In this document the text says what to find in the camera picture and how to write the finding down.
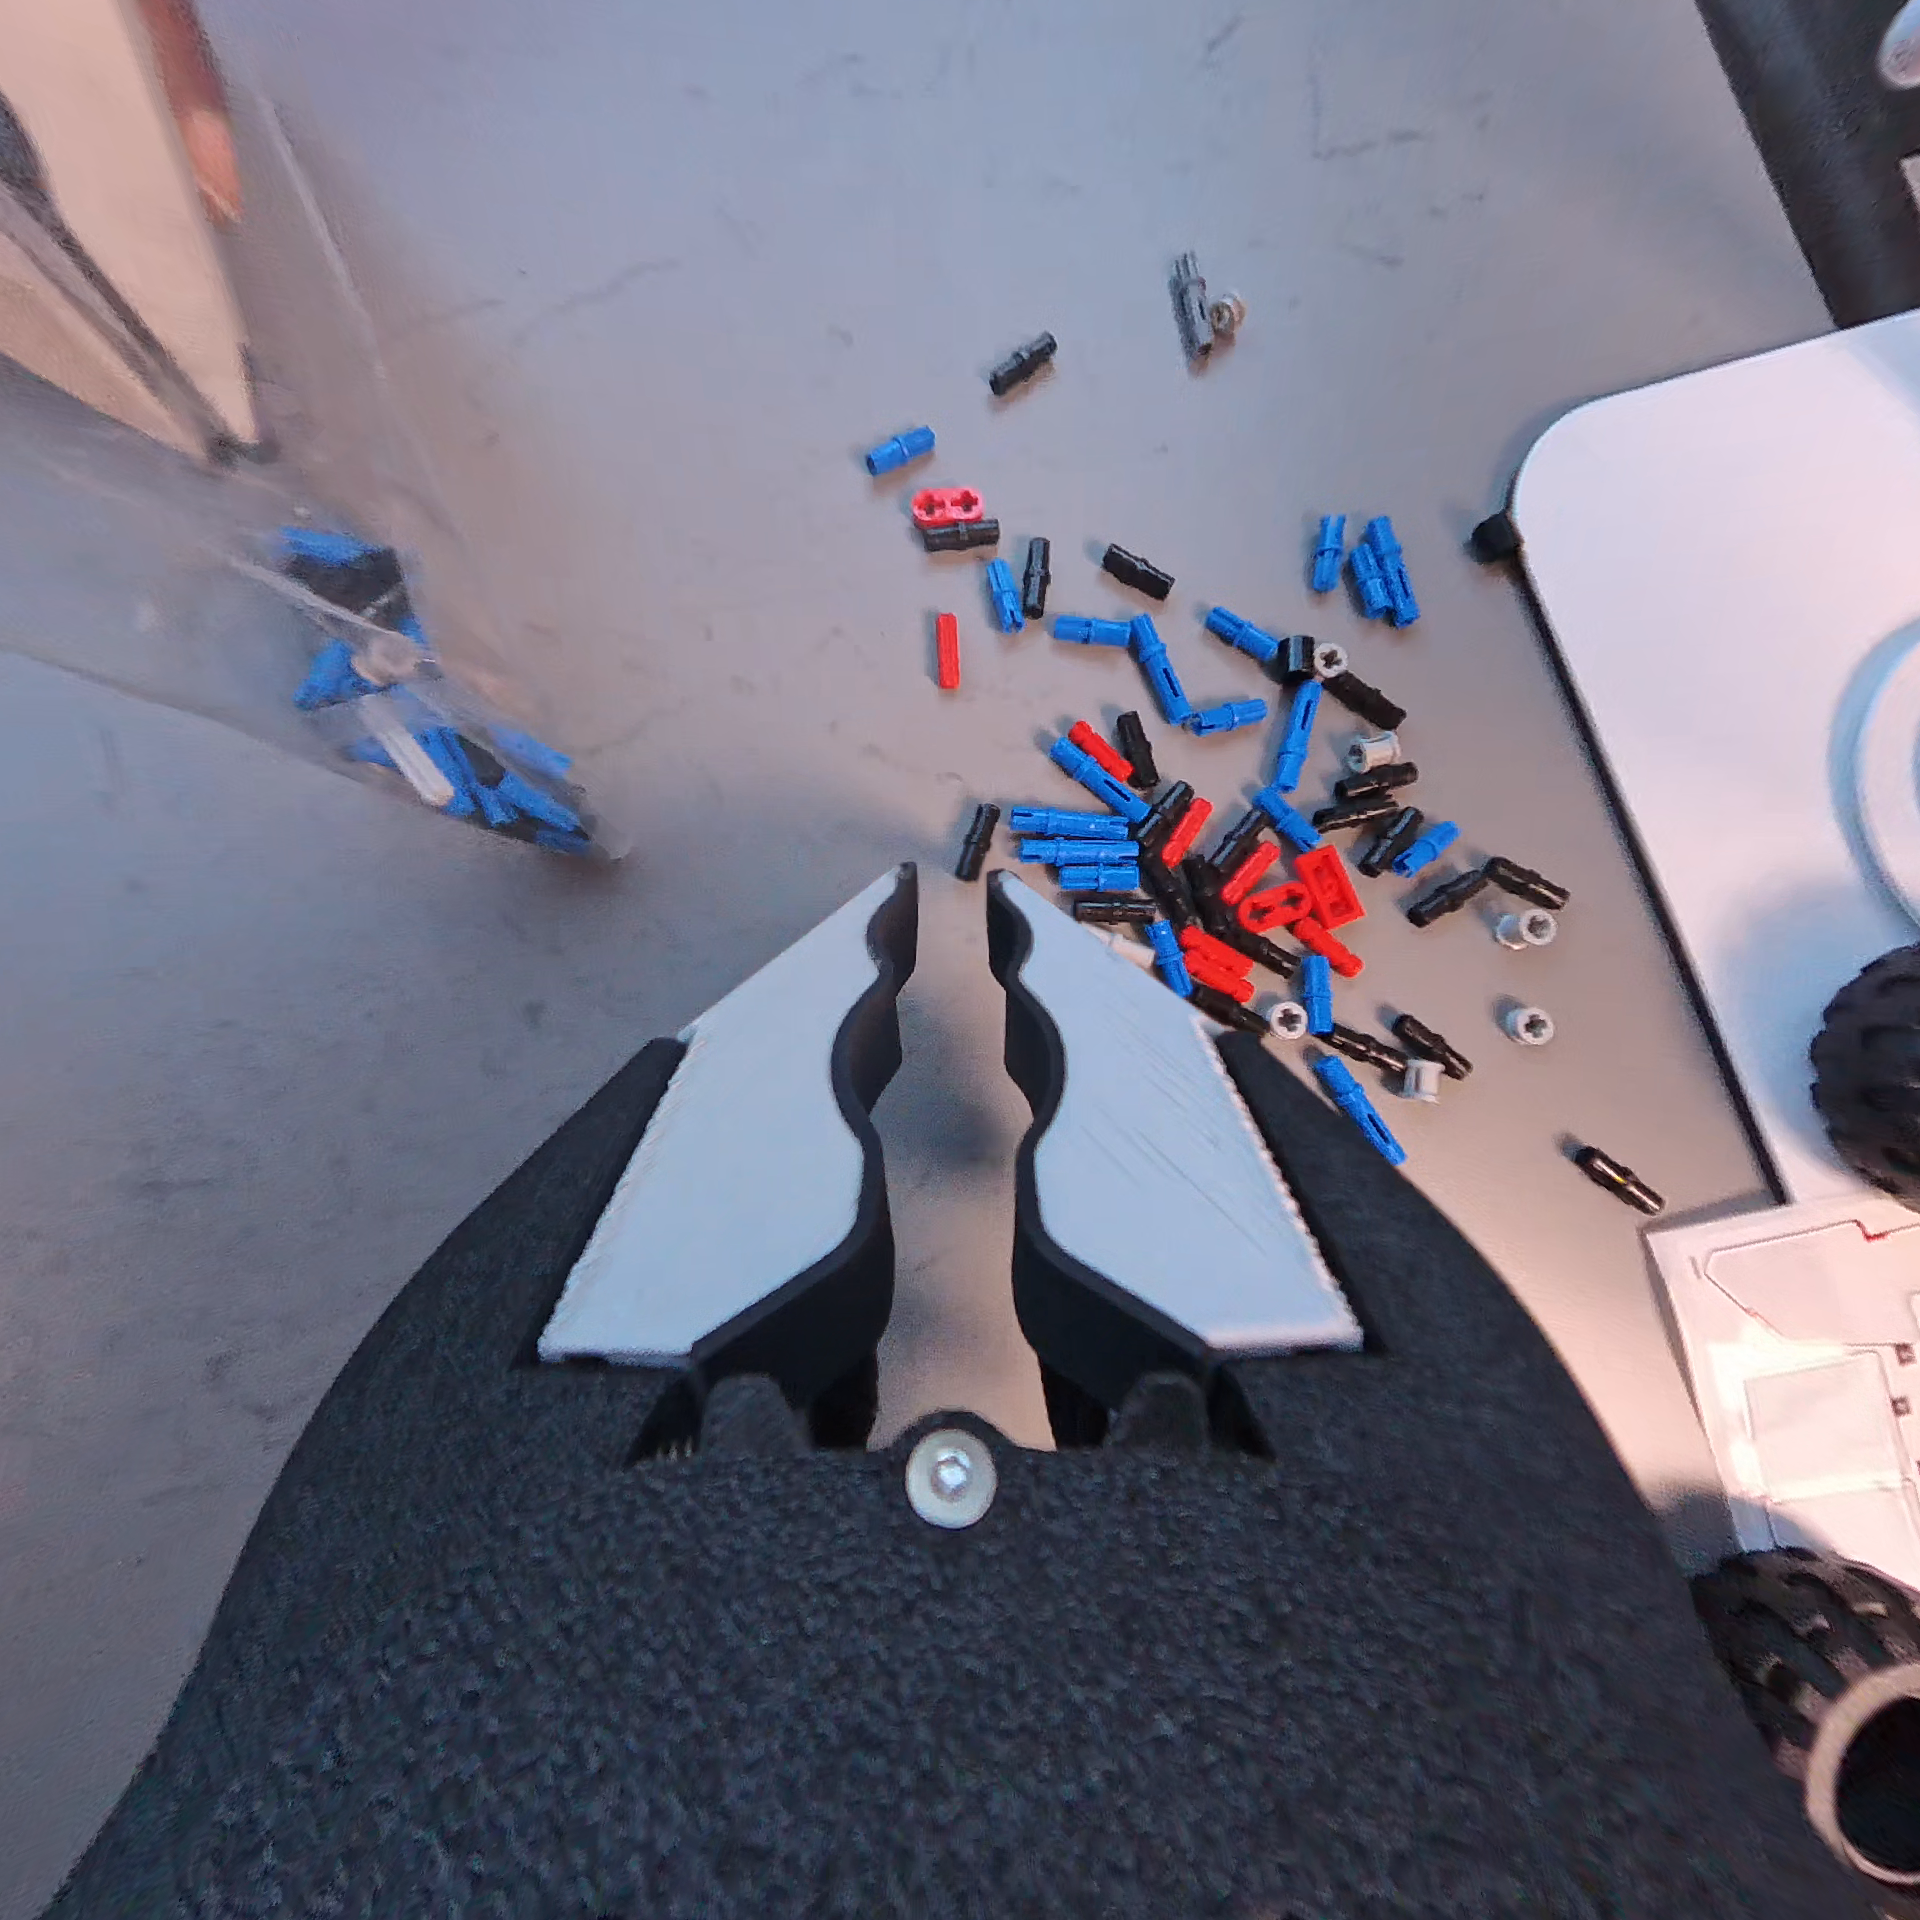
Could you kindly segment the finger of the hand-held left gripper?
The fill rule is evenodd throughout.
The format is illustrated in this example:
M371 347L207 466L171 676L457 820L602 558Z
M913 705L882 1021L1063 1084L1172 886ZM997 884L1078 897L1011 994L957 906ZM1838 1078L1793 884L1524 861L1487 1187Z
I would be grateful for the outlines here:
M242 210L198 5L2 5L6 362L186 458L257 458Z

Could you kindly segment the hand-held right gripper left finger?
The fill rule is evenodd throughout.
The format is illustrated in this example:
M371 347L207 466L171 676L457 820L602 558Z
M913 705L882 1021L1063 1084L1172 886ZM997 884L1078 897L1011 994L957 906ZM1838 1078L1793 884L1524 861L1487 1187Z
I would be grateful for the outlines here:
M918 871L893 866L678 1030L541 1329L541 1361L845 1371L893 1300L873 1109L900 1059Z

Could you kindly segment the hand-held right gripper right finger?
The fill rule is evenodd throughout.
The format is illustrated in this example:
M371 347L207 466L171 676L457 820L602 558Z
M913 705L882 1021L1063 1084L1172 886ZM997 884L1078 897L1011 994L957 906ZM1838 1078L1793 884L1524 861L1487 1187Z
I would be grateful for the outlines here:
M1014 1306L1045 1361L1356 1353L1356 1316L1188 999L1009 871L1003 1067L1028 1109Z

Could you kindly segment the large pile of toy pins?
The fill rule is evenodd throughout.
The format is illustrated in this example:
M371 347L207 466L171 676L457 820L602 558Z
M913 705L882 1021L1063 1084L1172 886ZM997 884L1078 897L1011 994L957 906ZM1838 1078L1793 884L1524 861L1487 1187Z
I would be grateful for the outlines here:
M1397 1162L1359 1075L1406 1102L1437 1102L1476 1062L1406 991L1362 1002L1356 941L1374 922L1409 933L1460 922L1506 954L1540 954L1567 892L1484 847L1434 803L1411 708L1356 670L1350 644L1204 606L1199 633L1252 667L1262 690L1197 702L1149 610L1049 614L1049 542L1034 537L1014 566L999 535L997 519L918 530L931 556L980 556L997 636L1123 659L1145 708L1057 724L1047 755L1081 807L975 801L954 876L975 882L1005 843L1084 926L1143 957L1197 1013L1302 1039L1334 1102Z

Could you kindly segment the clear plastic bag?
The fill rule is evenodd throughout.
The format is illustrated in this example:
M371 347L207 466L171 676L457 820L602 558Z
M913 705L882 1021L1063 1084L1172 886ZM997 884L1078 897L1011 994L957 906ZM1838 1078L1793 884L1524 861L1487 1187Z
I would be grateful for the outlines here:
M277 109L242 101L219 233L150 81L77 124L27 94L5 87L5 653L623 858Z

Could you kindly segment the small cluster of toy pins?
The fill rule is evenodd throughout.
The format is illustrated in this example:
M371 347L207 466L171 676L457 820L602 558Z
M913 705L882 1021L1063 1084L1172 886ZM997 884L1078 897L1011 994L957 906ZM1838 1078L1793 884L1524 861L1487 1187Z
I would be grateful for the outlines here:
M340 764L457 825L557 858L605 858L571 758L444 666L394 546L284 523L263 583L309 626L293 707Z

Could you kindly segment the black toy tyre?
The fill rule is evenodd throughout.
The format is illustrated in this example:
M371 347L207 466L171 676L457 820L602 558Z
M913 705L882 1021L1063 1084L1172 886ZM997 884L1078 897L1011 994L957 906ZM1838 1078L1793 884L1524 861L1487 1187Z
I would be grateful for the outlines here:
M1915 1594L1805 1547L1740 1553L1689 1590L1814 1835L1883 1915L1917 1915Z
M1917 1210L1917 945L1862 967L1829 1002L1811 1095L1843 1166Z

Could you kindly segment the grey desk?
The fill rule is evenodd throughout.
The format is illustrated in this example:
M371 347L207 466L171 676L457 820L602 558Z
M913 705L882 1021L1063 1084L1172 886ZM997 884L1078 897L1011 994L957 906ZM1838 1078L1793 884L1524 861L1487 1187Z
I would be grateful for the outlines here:
M1748 1149L1513 588L1462 558L1594 396L1830 323L1691 5L207 5L329 217L451 516L631 829L611 871L5 653L5 1915L193 1669L281 1463L438 1241L637 1045L903 858L881 1428L1047 1435L1005 1297L1021 1102L946 847L1089 657L916 661L939 597L865 446L1293 619L1282 533L1388 513L1427 619L1372 676L1597 906L1414 1163L1524 1287L1686 1566L1727 1550L1638 1237ZM1194 252L1237 293L1188 367ZM1013 398L987 373L1052 331Z

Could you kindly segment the white desk lamp stand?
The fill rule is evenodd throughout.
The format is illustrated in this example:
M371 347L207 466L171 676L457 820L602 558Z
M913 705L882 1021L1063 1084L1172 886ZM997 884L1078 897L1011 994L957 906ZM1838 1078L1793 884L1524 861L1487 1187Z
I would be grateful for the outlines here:
M1508 515L1779 1187L1869 1189L1809 1049L1915 945L1915 313L1578 405Z

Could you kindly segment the black desk mat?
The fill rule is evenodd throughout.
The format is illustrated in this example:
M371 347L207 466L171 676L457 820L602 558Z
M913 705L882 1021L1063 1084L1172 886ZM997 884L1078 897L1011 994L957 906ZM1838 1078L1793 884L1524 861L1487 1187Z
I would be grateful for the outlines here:
M1695 12L1839 330L1917 306L1915 5Z

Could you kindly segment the white sticker sheet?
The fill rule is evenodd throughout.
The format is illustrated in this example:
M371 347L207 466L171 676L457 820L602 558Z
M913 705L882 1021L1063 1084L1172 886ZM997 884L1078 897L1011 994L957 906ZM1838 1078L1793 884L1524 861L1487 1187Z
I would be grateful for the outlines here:
M1917 1213L1882 1191L1645 1237L1741 1550L1917 1589Z

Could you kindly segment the grey toy connector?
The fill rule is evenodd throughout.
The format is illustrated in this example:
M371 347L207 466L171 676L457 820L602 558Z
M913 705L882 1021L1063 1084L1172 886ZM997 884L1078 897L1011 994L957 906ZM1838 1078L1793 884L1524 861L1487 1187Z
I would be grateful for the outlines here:
M1204 366L1215 347L1237 342L1245 302L1237 293L1209 290L1197 253L1182 252L1172 258L1167 298L1188 367Z

